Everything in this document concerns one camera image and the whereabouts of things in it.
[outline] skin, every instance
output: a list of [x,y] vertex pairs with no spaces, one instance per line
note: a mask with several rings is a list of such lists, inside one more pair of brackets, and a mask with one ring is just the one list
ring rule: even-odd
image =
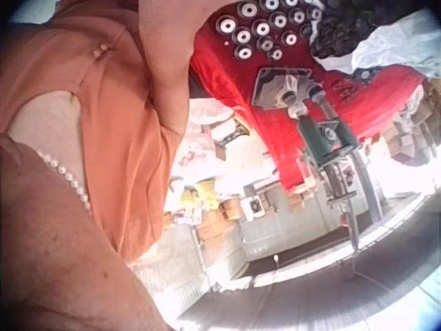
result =
[[[210,14],[232,2],[140,1],[154,109],[180,137],[194,38]],[[1,312],[11,329],[169,330],[74,190],[29,146],[5,134],[0,144]]]

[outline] orange blouse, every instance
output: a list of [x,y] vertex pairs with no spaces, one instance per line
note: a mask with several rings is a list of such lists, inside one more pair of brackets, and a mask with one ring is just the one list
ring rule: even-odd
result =
[[161,235],[180,143],[149,101],[138,15],[116,0],[63,0],[51,21],[31,31],[14,40],[2,65],[0,132],[36,96],[75,94],[94,220],[125,262],[133,262]]

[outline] pearl necklace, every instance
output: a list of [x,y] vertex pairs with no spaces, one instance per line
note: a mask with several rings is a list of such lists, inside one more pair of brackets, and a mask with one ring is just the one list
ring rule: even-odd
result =
[[89,202],[89,195],[85,188],[79,185],[79,182],[74,179],[74,176],[68,172],[68,169],[61,165],[56,159],[51,157],[49,154],[44,154],[42,151],[37,152],[38,155],[43,159],[44,163],[46,163],[50,168],[56,170],[63,178],[68,181],[71,188],[75,190],[75,192],[79,195],[81,202],[84,205],[86,210],[91,209],[91,205]]

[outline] red table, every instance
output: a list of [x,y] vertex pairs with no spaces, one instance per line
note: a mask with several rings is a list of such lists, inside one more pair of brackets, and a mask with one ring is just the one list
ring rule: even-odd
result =
[[[312,77],[323,84],[328,100],[336,112],[352,127],[359,139],[372,137],[385,129],[393,116],[401,111],[409,97],[421,84],[423,76],[405,66],[385,68],[369,86],[345,80],[339,72],[326,72],[314,61],[307,41],[298,38],[298,43],[290,48],[283,47],[283,58],[270,62],[266,55],[257,51],[250,60],[239,61],[234,57],[235,45],[229,36],[219,35],[215,22],[222,14],[235,17],[236,6],[225,8],[216,13],[199,32],[192,67],[198,73],[207,91],[225,105],[235,109],[236,113],[254,128],[266,146],[280,173],[280,181],[290,190],[303,182],[296,164],[299,148],[304,146],[296,129],[285,110],[264,112],[251,106],[252,92],[257,72],[265,66],[310,68]],[[261,12],[261,17],[268,14]],[[239,26],[250,27],[249,20],[238,19]],[[342,102],[339,91],[331,86],[334,81],[343,80],[345,87],[356,86],[358,91],[349,102]],[[314,104],[307,105],[310,115],[322,119],[323,115]]]

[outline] woman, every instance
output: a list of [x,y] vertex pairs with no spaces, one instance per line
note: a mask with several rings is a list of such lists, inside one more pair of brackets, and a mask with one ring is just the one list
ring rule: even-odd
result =
[[137,13],[117,0],[62,0],[50,22],[11,35],[1,278],[2,312],[19,329],[166,328],[124,262],[161,234],[194,37],[231,2],[142,0]]

